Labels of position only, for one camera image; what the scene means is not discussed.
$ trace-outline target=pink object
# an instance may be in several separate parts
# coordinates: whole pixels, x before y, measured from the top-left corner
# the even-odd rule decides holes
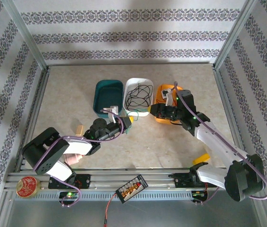
[[[78,161],[82,158],[82,155],[78,154],[71,154],[71,155],[65,155],[65,162],[68,165],[73,165],[75,163],[78,163]]]

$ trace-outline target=wooden block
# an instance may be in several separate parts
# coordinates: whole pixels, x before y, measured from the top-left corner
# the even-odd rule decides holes
[[[76,136],[83,136],[84,135],[83,129],[84,129],[84,126],[82,124],[80,124],[77,127]]]

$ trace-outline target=floral wallpaper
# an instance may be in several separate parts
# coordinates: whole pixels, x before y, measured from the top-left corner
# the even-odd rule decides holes
[[[244,4],[243,0],[14,2],[49,65],[127,59],[138,63],[145,58],[153,63],[213,63]]]
[[[259,1],[219,69],[236,124],[267,177],[267,0]]]
[[[41,69],[0,1],[0,197],[15,165]]]

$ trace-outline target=tangled black cable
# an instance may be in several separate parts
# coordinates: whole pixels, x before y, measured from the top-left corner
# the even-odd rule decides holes
[[[125,106],[127,110],[134,111],[134,107],[145,107],[146,109],[151,105],[153,86],[139,84],[135,89],[129,91],[125,97]]]

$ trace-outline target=white bowl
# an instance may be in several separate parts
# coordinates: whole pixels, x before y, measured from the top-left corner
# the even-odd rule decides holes
[[[127,96],[128,92],[134,90],[139,84],[146,85],[146,86],[152,86],[150,105],[153,104],[153,82],[151,80],[145,79],[145,78],[131,78],[126,83],[125,92],[124,92],[124,99],[123,99],[123,108],[126,111],[126,113],[128,114],[128,116],[137,116],[138,115],[139,117],[145,117],[149,114],[149,112],[130,111],[125,106],[126,96]],[[145,106],[135,106],[133,108],[134,109],[147,109],[147,107],[145,107]]]

